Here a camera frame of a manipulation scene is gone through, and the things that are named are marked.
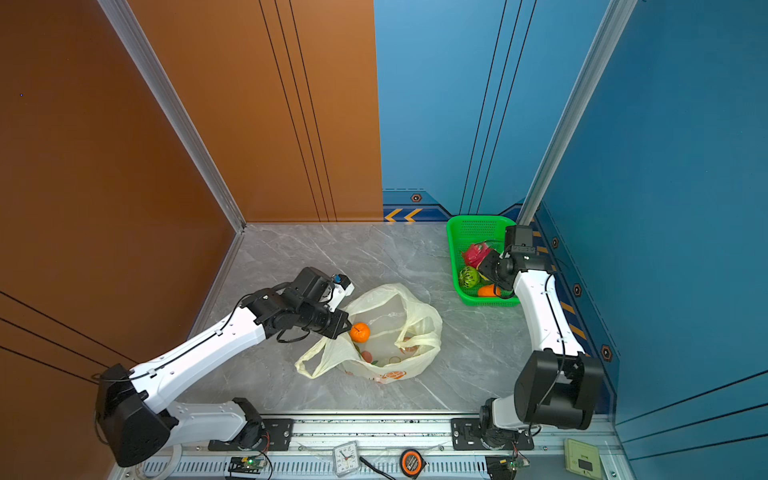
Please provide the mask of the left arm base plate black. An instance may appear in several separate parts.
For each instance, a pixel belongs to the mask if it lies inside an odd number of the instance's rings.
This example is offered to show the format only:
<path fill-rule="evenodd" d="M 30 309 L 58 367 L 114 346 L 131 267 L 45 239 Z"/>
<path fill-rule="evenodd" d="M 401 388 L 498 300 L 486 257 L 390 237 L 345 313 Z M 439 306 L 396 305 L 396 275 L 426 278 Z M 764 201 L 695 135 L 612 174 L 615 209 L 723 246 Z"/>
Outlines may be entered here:
<path fill-rule="evenodd" d="M 285 452 L 289 450 L 293 428 L 292 418 L 267 418 L 262 420 L 259 426 L 255 423 L 247 424 L 244 433 L 238 434 L 231 441 L 211 440 L 208 450 Z"/>

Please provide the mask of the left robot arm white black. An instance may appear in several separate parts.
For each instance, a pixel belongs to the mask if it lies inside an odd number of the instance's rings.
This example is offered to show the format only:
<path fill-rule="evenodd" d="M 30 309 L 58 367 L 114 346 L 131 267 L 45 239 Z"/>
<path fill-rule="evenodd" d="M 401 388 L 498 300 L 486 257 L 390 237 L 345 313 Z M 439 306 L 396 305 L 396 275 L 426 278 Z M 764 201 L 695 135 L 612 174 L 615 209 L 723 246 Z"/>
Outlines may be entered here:
<path fill-rule="evenodd" d="M 244 295 L 224 319 L 176 348 L 96 375 L 95 423 L 117 465 L 138 466 L 165 448 L 199 442 L 261 448 L 266 427 L 247 399 L 191 404 L 179 396 L 243 351 L 269 339 L 284 342 L 291 329 L 327 339 L 350 331 L 340 305 L 353 291 L 348 276 L 305 267 L 291 282 Z"/>

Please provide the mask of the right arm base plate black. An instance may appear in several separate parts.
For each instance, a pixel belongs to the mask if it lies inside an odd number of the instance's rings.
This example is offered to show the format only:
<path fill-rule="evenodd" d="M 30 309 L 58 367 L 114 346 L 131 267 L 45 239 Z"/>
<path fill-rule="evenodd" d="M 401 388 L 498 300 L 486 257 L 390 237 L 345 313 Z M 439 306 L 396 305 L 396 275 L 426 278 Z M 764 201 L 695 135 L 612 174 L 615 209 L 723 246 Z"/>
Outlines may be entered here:
<path fill-rule="evenodd" d="M 527 430 L 483 429 L 477 417 L 457 417 L 450 420 L 453 448 L 470 450 L 531 451 L 535 445 Z"/>

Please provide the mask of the red dragon fruit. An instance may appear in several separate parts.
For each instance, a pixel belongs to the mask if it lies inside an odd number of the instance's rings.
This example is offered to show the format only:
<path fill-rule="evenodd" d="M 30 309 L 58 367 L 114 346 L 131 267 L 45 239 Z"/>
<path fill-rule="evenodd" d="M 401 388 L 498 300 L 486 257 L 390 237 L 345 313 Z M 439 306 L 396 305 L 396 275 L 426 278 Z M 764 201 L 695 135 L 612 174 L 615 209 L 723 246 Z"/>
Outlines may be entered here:
<path fill-rule="evenodd" d="M 492 251 L 493 248 L 487 242 L 473 243 L 461 256 L 466 266 L 477 269 Z"/>

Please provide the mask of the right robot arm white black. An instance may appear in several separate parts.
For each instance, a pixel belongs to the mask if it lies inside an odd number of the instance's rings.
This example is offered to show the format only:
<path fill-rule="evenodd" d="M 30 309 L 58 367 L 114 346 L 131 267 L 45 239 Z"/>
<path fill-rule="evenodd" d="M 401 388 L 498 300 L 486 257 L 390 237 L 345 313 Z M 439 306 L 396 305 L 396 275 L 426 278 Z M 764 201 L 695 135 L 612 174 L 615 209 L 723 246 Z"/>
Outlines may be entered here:
<path fill-rule="evenodd" d="M 514 392 L 481 407 L 481 441 L 491 449 L 510 449 L 530 443 L 536 426 L 588 429 L 602 390 L 603 367 L 574 336 L 554 270 L 535 248 L 532 229 L 507 227 L 503 249 L 485 256 L 479 274 L 490 281 L 495 297 L 519 300 L 532 344 Z"/>

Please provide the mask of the orange fruit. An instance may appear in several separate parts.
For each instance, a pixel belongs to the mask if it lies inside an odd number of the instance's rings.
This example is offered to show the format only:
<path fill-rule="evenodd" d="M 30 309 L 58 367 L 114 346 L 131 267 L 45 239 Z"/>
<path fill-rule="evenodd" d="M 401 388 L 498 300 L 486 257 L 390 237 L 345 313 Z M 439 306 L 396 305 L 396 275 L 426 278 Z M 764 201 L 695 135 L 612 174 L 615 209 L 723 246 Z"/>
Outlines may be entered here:
<path fill-rule="evenodd" d="M 500 298 L 503 296 L 503 291 L 498 286 L 489 284 L 480 287 L 477 290 L 477 296 L 479 298 Z"/>
<path fill-rule="evenodd" d="M 364 344 L 371 336 L 371 329 L 366 323 L 355 323 L 348 332 L 350 339 L 354 343 Z"/>

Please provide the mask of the translucent yellowish plastic bag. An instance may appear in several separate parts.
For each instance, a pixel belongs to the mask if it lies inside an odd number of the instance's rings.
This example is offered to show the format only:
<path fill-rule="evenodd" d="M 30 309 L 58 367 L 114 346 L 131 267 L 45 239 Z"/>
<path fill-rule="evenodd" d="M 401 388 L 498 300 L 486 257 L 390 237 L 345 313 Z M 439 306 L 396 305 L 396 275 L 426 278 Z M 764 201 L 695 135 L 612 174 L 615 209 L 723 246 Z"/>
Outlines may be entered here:
<path fill-rule="evenodd" d="M 367 291 L 346 312 L 353 325 L 369 325 L 369 340 L 354 343 L 348 332 L 335 340 L 319 340 L 295 363 L 300 375 L 317 379 L 339 369 L 386 385 L 417 377 L 441 352 L 443 320 L 439 312 L 400 283 Z"/>

